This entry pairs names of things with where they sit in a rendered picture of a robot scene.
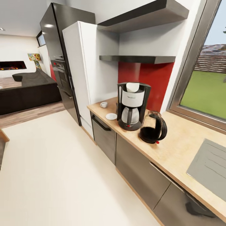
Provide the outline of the electric kettle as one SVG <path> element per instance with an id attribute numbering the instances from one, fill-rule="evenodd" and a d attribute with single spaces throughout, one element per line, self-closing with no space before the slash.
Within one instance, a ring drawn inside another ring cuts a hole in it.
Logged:
<path id="1" fill-rule="evenodd" d="M 156 143 L 167 135 L 167 124 L 158 111 L 149 111 L 140 130 L 140 138 L 147 143 Z"/>

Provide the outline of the saucer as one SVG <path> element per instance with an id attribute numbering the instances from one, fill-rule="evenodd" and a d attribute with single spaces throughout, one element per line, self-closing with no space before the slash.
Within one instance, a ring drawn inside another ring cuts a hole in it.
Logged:
<path id="1" fill-rule="evenodd" d="M 117 114 L 114 114 L 114 113 L 109 113 L 106 115 L 106 118 L 109 119 L 109 120 L 114 120 L 117 118 Z"/>

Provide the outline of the paper coffee filter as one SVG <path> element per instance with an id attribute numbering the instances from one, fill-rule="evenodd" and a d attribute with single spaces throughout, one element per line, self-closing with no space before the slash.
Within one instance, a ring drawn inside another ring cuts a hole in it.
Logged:
<path id="1" fill-rule="evenodd" d="M 135 93 L 139 89 L 139 82 L 137 82 L 137 83 L 127 83 L 126 87 L 127 87 L 127 91 L 129 93 Z"/>

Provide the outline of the coffee cup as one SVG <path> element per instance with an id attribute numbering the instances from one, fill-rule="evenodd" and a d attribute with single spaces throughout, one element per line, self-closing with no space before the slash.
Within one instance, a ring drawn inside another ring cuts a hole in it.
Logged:
<path id="1" fill-rule="evenodd" d="M 102 102 L 102 103 L 101 103 L 101 106 L 102 106 L 103 108 L 106 108 L 106 107 L 107 107 L 107 104 L 108 104 L 107 102 Z"/>

